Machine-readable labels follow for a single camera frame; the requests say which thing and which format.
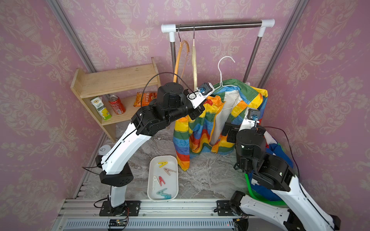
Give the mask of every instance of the clothes hanger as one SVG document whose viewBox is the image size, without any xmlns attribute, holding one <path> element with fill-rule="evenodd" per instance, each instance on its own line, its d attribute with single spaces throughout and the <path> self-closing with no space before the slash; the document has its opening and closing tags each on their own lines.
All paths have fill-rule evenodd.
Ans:
<svg viewBox="0 0 370 231">
<path fill-rule="evenodd" d="M 194 30 L 193 30 L 193 48 L 192 48 L 192 56 L 191 56 L 191 65 L 193 66 L 193 79 L 194 79 L 194 89 L 198 87 L 198 73 L 196 71 L 196 51 L 195 51 L 195 23 L 194 23 Z"/>
<path fill-rule="evenodd" d="M 222 57 L 221 59 L 220 59 L 220 61 L 218 61 L 218 70 L 220 71 L 220 85 L 219 85 L 219 87 L 217 87 L 217 88 L 215 88 L 215 90 L 216 89 L 218 89 L 218 88 L 220 88 L 220 87 L 222 87 L 222 86 L 234 86 L 234 87 L 237 87 L 237 86 L 235 86 L 235 85 L 223 85 L 222 84 L 222 72 L 221 72 L 221 70 L 220 70 L 220 62 L 221 62 L 221 60 L 223 60 L 224 58 L 231 58 L 231 60 L 233 61 L 233 62 L 235 62 L 235 60 L 231 57 L 231 56 L 224 56 L 224 57 Z"/>
<path fill-rule="evenodd" d="M 186 53 L 186 60 L 185 60 L 185 66 L 186 66 L 186 62 L 188 60 L 188 55 L 189 55 L 189 52 L 190 52 L 189 43 L 186 40 L 183 40 L 181 42 L 181 38 L 180 38 L 180 26 L 181 26 L 181 23 L 179 24 L 180 47 L 179 47 L 179 52 L 177 53 L 177 58 L 176 58 L 176 65 L 175 65 L 175 71 L 174 71 L 175 74 L 177 74 L 177 72 L 179 71 L 180 56 L 181 56 L 181 51 L 182 51 L 182 47 L 183 47 L 184 43 L 186 44 L 186 51 L 187 51 L 187 53 Z M 184 66 L 184 69 L 182 70 L 181 78 L 182 78 L 182 75 L 184 74 L 185 66 Z M 177 82 L 177 76 L 176 75 L 174 75 L 174 82 Z"/>
</svg>

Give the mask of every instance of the vent grille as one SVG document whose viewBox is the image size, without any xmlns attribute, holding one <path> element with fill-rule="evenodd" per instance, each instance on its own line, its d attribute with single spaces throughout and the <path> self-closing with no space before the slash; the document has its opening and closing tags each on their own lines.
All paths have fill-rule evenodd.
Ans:
<svg viewBox="0 0 370 231">
<path fill-rule="evenodd" d="M 104 228 L 108 227 L 109 219 L 68 219 L 64 230 L 76 228 Z M 205 218 L 205 219 L 130 219 L 127 228 L 234 228 L 231 218 Z"/>
</svg>

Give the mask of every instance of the damask pattern wallpaper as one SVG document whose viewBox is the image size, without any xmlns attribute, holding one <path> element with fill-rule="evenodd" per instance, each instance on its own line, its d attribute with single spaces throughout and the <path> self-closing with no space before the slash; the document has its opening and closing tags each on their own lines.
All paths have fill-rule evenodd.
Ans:
<svg viewBox="0 0 370 231">
<path fill-rule="evenodd" d="M 1 230 L 50 230 L 101 130 L 70 90 L 83 63 L 44 0 L 0 1 Z"/>
<path fill-rule="evenodd" d="M 168 34 L 162 24 L 251 21 L 274 18 L 260 44 L 248 81 L 257 85 L 272 56 L 297 0 L 59 0 L 97 70 L 132 67 L 151 62 L 158 70 L 172 71 Z M 219 82 L 217 63 L 224 78 L 243 79 L 258 34 L 258 28 L 196 31 L 198 83 Z M 180 33 L 192 46 L 193 32 Z M 176 50 L 179 37 L 176 33 Z M 183 49 L 179 72 L 192 88 L 191 52 L 187 62 Z M 171 81 L 161 76 L 162 83 Z M 134 95 L 136 90 L 125 92 Z"/>
<path fill-rule="evenodd" d="M 369 7 L 310 0 L 266 86 L 263 125 L 286 131 L 304 187 L 344 231 L 369 230 Z"/>
</svg>

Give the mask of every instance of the red can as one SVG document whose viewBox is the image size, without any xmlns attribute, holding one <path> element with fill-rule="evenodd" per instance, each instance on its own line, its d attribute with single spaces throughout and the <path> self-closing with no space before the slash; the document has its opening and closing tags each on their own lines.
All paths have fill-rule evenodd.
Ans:
<svg viewBox="0 0 370 231">
<path fill-rule="evenodd" d="M 117 115 L 123 114 L 126 111 L 125 107 L 121 103 L 120 98 L 116 95 L 111 95 L 109 97 L 109 104 Z"/>
</svg>

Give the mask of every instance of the wooden shelf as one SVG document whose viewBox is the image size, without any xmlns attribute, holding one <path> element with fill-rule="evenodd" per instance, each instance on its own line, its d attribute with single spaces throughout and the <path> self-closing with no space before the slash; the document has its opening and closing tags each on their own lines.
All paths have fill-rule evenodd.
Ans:
<svg viewBox="0 0 370 231">
<path fill-rule="evenodd" d="M 115 142 L 115 123 L 130 120 L 136 113 L 138 107 L 133 106 L 136 96 L 121 99 L 122 104 L 126 108 L 125 113 L 121 115 L 114 113 L 109 102 L 104 102 L 104 105 L 112 115 L 112 118 L 107 121 L 102 119 L 90 100 L 99 95 L 145 87 L 149 79 L 156 74 L 158 74 L 158 69 L 154 58 L 152 58 L 152 64 L 91 74 L 86 74 L 82 69 L 77 69 L 72 80 L 71 90 L 102 130 Z M 148 86 L 153 85 L 161 86 L 159 76 L 152 79 L 148 84 Z"/>
<path fill-rule="evenodd" d="M 134 107 L 133 106 L 135 100 L 136 100 L 136 96 L 132 96 L 132 97 L 127 97 L 127 98 L 121 99 L 121 102 L 122 102 L 123 106 L 126 108 L 126 111 L 125 111 L 125 113 L 120 114 L 120 115 L 117 115 L 113 111 L 112 107 L 108 107 L 107 106 L 107 109 L 108 109 L 109 113 L 112 115 L 112 118 L 110 118 L 107 121 L 102 120 L 102 124 L 103 125 L 107 125 L 107 124 L 118 123 L 118 122 L 122 122 L 122 121 L 126 121 L 126 120 L 131 119 L 132 116 L 140 108 L 140 107 Z M 109 105 L 109 102 L 104 101 L 104 105 Z"/>
</svg>

